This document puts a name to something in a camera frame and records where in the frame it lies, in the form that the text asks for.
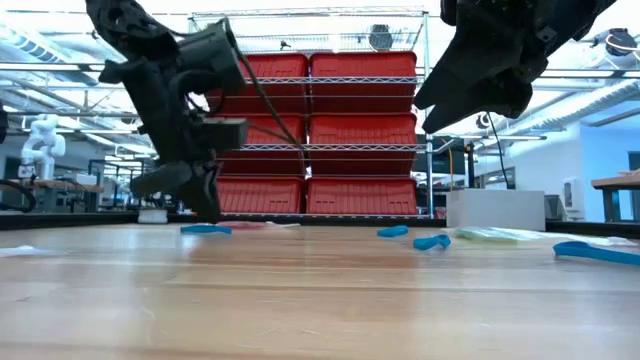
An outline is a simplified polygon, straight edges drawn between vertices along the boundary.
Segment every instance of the desk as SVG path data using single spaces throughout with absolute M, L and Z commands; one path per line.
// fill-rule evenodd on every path
M 60 181 L 60 180 L 34 180 L 33 183 L 31 180 L 9 180 L 16 184 L 20 184 L 21 186 L 31 189 L 31 190 L 44 190 L 44 205 L 41 209 L 45 212 L 54 212 L 56 208 L 56 203 L 58 200 L 58 191 L 81 191 L 87 192 L 91 196 L 95 197 L 96 194 L 100 194 L 104 191 L 102 186 L 89 186 L 89 185 L 79 185 L 76 186 L 68 181 Z M 0 190 L 15 190 L 10 186 L 0 185 Z
M 620 190 L 640 190 L 640 175 L 618 176 L 608 179 L 593 180 L 591 185 L 596 190 L 602 190 L 604 202 L 604 220 L 606 222 L 621 222 Z
M 638 358 L 640 268 L 556 259 L 562 238 L 452 239 L 425 253 L 376 230 L 2 232 L 0 247 L 66 255 L 0 262 L 1 357 Z M 434 233 L 412 229 L 406 239 Z

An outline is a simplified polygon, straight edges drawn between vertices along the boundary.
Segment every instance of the ceiling light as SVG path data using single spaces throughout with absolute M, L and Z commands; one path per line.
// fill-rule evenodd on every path
M 155 154 L 156 150 L 147 146 L 137 145 L 137 144 L 120 144 L 123 148 L 143 154 Z
M 79 120 L 73 120 L 65 117 L 61 117 L 58 119 L 58 125 L 71 129 L 79 129 L 84 126 Z
M 622 77 L 625 78 L 640 78 L 640 71 L 625 71 L 624 74 L 622 74 Z
M 498 135 L 500 140 L 545 140 L 546 136 L 540 135 Z
M 92 129 L 92 130 L 80 130 L 84 134 L 133 134 L 131 130 L 107 130 L 107 129 Z
M 77 65 L 44 63 L 2 63 L 0 70 L 15 71 L 78 71 Z
M 608 78 L 615 74 L 610 70 L 546 70 L 541 78 Z
M 31 129 L 20 129 L 24 132 L 31 132 Z M 72 129 L 55 129 L 56 133 L 58 134 L 71 134 L 76 132 L 75 130 Z
M 99 142 L 100 144 L 103 145 L 109 145 L 109 146 L 116 146 L 116 143 L 114 143 L 111 140 L 107 140 L 101 136 L 97 136 L 97 135 L 93 135 L 93 134 L 85 134 L 89 139 L 95 140 L 97 142 Z

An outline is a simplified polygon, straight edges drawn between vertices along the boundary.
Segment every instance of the red storage bin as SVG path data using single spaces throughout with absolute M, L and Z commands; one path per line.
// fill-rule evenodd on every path
M 311 77 L 416 77 L 416 54 L 318 53 L 311 56 Z M 411 111 L 416 84 L 312 84 L 313 112 Z
M 248 55 L 247 59 L 258 78 L 298 78 L 309 74 L 309 59 L 303 54 Z M 227 94 L 224 113 L 268 113 L 269 110 L 250 83 L 249 72 L 243 64 L 240 70 L 247 78 L 247 88 L 238 94 Z M 262 84 L 271 104 L 279 112 L 307 113 L 306 84 Z M 209 108 L 218 107 L 221 91 L 207 94 Z
M 410 178 L 312 177 L 307 186 L 307 214 L 417 214 L 416 182 Z
M 311 144 L 416 145 L 416 117 L 401 114 L 314 114 Z M 310 151 L 313 175 L 406 175 L 413 151 Z
M 299 214 L 303 186 L 300 178 L 218 178 L 220 206 L 226 213 Z
M 283 134 L 282 129 L 271 115 L 221 115 L 221 117 L 244 117 L 250 125 Z M 307 143 L 304 116 L 298 114 L 280 114 L 291 135 L 301 144 Z M 283 139 L 249 128 L 247 144 L 287 144 Z M 303 172 L 300 151 L 234 151 L 219 154 L 223 162 L 222 174 L 279 174 L 301 176 Z

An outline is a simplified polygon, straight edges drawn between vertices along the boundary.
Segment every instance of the white humanoid robot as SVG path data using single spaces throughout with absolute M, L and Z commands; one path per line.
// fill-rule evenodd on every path
M 20 155 L 19 178 L 28 179 L 35 175 L 41 180 L 53 179 L 54 158 L 64 156 L 66 151 L 64 137 L 56 134 L 59 119 L 57 115 L 39 115 L 38 120 L 31 123 L 31 133 L 22 146 Z

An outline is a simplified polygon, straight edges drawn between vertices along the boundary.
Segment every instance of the black cable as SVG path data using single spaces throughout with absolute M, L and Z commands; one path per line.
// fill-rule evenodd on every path
M 278 134 L 278 133 L 277 133 L 277 132 L 275 132 L 275 131 L 269 130 L 269 129 L 267 129 L 267 128 L 263 128 L 263 127 L 261 127 L 261 126 L 256 126 L 256 125 L 249 125 L 249 127 L 250 127 L 250 128 L 252 128 L 252 129 L 258 130 L 258 131 L 260 131 L 260 132 L 262 132 L 262 133 L 265 133 L 265 134 L 267 134 L 267 135 L 271 135 L 271 136 L 277 137 L 278 139 L 280 139 L 280 140 L 282 140 L 282 141 L 284 141 L 284 142 L 286 142 L 286 143 L 289 143 L 289 139 L 287 139 L 287 138 L 286 138 L 284 135 L 282 135 L 282 134 Z
M 235 46 L 235 50 L 238 54 L 238 58 L 247 69 L 247 72 L 249 73 L 249 77 L 251 78 L 253 85 L 256 87 L 256 91 L 258 92 L 258 95 L 260 95 L 260 98 L 266 105 L 267 109 L 269 109 L 271 116 L 273 116 L 273 118 L 276 120 L 276 122 L 278 123 L 278 126 L 280 126 L 280 129 L 282 129 L 282 132 L 287 137 L 289 142 L 295 145 L 298 149 L 300 149 L 300 151 L 304 152 L 304 148 L 302 147 L 302 145 L 300 145 L 300 143 L 295 139 L 295 137 L 291 135 L 291 133 L 289 132 L 289 129 L 287 129 L 287 127 L 284 125 L 284 122 L 280 118 L 280 115 L 278 115 L 278 112 L 273 107 L 273 104 L 271 104 L 271 101 L 269 101 L 269 98 L 267 97 L 267 94 L 262 88 L 262 85 L 260 85 L 260 82 L 258 81 L 258 76 L 256 76 L 256 73 L 253 70 L 253 67 L 251 67 L 251 64 L 249 63 L 249 60 L 247 59 L 247 57 L 244 56 L 244 54 L 240 51 L 237 45 Z
M 498 137 L 498 132 L 496 131 L 496 127 L 493 124 L 493 119 L 491 118 L 491 114 L 487 112 L 487 117 L 489 118 L 489 122 L 491 123 L 491 129 L 493 129 L 493 135 L 496 137 L 496 141 L 498 142 L 498 154 L 500 155 L 500 167 L 502 168 L 502 176 L 504 176 L 504 182 L 507 184 L 507 189 L 512 189 L 509 185 L 509 179 L 507 178 L 507 171 L 504 169 L 504 156 L 502 153 L 502 145 L 500 145 L 500 138 Z
M 222 109 L 224 108 L 225 100 L 227 100 L 227 94 L 223 92 L 222 96 L 220 97 L 220 102 L 218 103 L 218 106 L 216 106 L 216 108 L 211 111 L 211 114 L 209 116 L 215 117 L 216 115 L 220 114 L 222 112 Z
M 31 193 L 29 189 L 27 189 L 26 187 L 16 182 L 9 181 L 9 180 L 0 180 L 0 185 L 3 185 L 5 187 L 10 187 L 13 190 L 19 191 L 22 195 L 24 195 L 24 197 L 27 198 L 27 202 L 29 202 L 29 205 L 25 207 L 17 207 L 17 206 L 0 203 L 0 210 L 3 210 L 3 211 L 14 210 L 14 211 L 22 211 L 23 213 L 29 213 L 29 212 L 32 212 L 33 209 L 35 209 L 37 204 L 36 197 Z

